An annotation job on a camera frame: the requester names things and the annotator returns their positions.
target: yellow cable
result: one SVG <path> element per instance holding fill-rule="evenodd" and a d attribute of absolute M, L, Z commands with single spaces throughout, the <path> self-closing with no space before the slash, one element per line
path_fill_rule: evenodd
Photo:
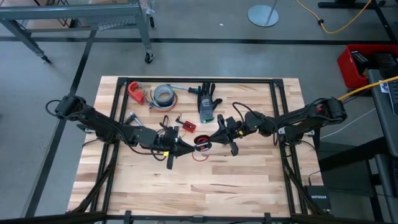
<path fill-rule="evenodd" d="M 321 19 L 319 18 L 319 16 L 311 11 L 311 9 L 305 7 L 299 0 L 296 0 L 297 3 L 299 3 L 304 9 L 306 9 L 308 12 L 311 12 L 317 19 L 318 21 L 320 21 Z M 366 3 L 366 5 L 363 7 L 363 9 L 349 22 L 347 23 L 347 25 L 343 26 L 342 28 L 336 30 L 336 31 L 328 31 L 325 26 L 323 25 L 323 22 L 321 23 L 322 29 L 327 33 L 327 34 L 337 34 L 338 32 L 342 31 L 343 29 L 347 28 L 349 25 L 351 25 L 361 14 L 363 11 L 365 11 L 365 9 L 367 8 L 367 6 L 372 2 L 372 0 L 369 0 L 368 3 Z"/>
<path fill-rule="evenodd" d="M 359 89 L 356 89 L 356 90 L 354 90 L 354 91 L 351 91 L 351 92 L 345 94 L 344 96 L 338 98 L 338 100 L 343 100 L 343 99 L 345 99 L 345 98 L 347 98 L 347 97 L 351 96 L 352 94 L 355 94 L 355 93 L 357 93 L 357 92 L 359 92 L 359 91 L 362 91 L 362 90 L 365 90 L 365 89 L 367 89 L 367 88 L 371 88 L 371 87 L 380 85 L 380 84 L 382 84 L 382 83 L 391 82 L 391 81 L 394 81 L 394 80 L 398 80 L 398 76 L 392 77 L 392 78 L 388 78 L 388 79 L 386 79 L 386 80 L 379 81 L 379 82 L 377 82 L 377 83 L 372 83 L 372 84 L 369 84 L 369 85 L 367 85 L 367 86 L 361 87 L 361 88 L 359 88 Z"/>

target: cart wheel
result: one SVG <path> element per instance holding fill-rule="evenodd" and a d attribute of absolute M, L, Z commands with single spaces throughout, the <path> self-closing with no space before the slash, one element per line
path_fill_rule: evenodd
<path fill-rule="evenodd" d="M 145 54 L 145 62 L 146 63 L 151 63 L 154 59 L 154 54 L 146 53 Z"/>
<path fill-rule="evenodd" d="M 155 20 L 152 16 L 149 18 L 149 24 L 152 28 L 155 28 Z"/>
<path fill-rule="evenodd" d="M 51 64 L 51 61 L 50 61 L 50 59 L 47 56 L 43 56 L 42 60 L 43 60 L 43 63 L 47 62 L 47 63 Z"/>

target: round metal base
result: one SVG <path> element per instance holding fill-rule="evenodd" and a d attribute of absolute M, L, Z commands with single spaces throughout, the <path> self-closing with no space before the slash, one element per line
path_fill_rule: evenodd
<path fill-rule="evenodd" d="M 254 23 L 257 26 L 261 27 L 269 27 L 275 25 L 279 20 L 278 12 L 274 9 L 269 21 L 267 23 L 269 13 L 272 8 L 269 6 L 257 5 L 253 6 L 248 11 L 248 18 L 250 22 Z"/>

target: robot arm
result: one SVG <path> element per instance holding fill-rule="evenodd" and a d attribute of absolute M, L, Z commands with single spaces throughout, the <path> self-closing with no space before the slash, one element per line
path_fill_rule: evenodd
<path fill-rule="evenodd" d="M 58 119 L 79 121 L 87 128 L 95 130 L 97 138 L 113 144 L 122 140 L 128 146 L 137 146 L 151 151 L 169 152 L 167 168 L 173 166 L 173 158 L 191 153 L 194 146 L 185 143 L 178 137 L 178 127 L 163 126 L 164 134 L 159 135 L 153 129 L 143 126 L 121 124 L 88 106 L 79 96 L 64 96 L 55 109 Z"/>
<path fill-rule="evenodd" d="M 208 136 L 209 142 L 229 144 L 233 156 L 238 155 L 236 138 L 243 138 L 258 131 L 264 137 L 284 129 L 285 140 L 293 143 L 303 138 L 304 133 L 329 124 L 340 124 L 347 118 L 346 111 L 340 100 L 321 98 L 304 108 L 283 114 L 277 118 L 265 116 L 257 111 L 249 111 L 244 121 L 235 121 L 233 117 L 224 120 L 218 115 L 219 129 Z"/>

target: floor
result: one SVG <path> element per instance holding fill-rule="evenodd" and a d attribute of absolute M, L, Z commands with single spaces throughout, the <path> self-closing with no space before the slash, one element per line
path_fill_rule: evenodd
<path fill-rule="evenodd" d="M 302 2 L 322 15 L 327 28 L 335 30 L 357 10 L 318 9 L 316 0 Z M 229 39 L 387 40 L 374 11 L 364 14 L 344 32 L 327 35 L 316 19 L 295 1 L 279 1 L 279 22 L 269 28 L 252 25 L 247 10 L 271 0 L 163 0 L 155 3 L 156 30 L 151 37 Z M 394 0 L 382 10 L 398 36 L 398 8 Z M 0 36 L 11 35 L 0 27 Z M 39 33 L 35 37 L 87 37 L 87 32 Z M 136 30 L 108 30 L 98 37 L 137 37 Z M 0 42 L 0 219 L 20 217 L 43 162 L 57 120 L 44 105 L 68 93 L 85 43 L 40 42 L 52 65 L 42 64 L 20 42 Z M 144 63 L 142 44 L 95 43 L 77 95 L 89 104 L 95 99 L 103 75 L 295 77 L 300 79 L 306 103 L 319 97 L 339 97 L 346 91 L 337 57 L 344 46 L 252 44 L 153 44 L 156 58 Z M 370 98 L 347 105 L 347 121 L 322 129 L 332 133 L 374 108 Z M 381 136 L 377 114 L 353 123 L 344 131 L 323 139 L 359 145 Z M 63 213 L 67 207 L 85 135 L 69 122 L 58 148 L 37 215 Z M 343 170 L 357 175 L 358 170 Z M 359 195 L 331 193 L 336 216 L 372 219 L 369 200 Z"/>

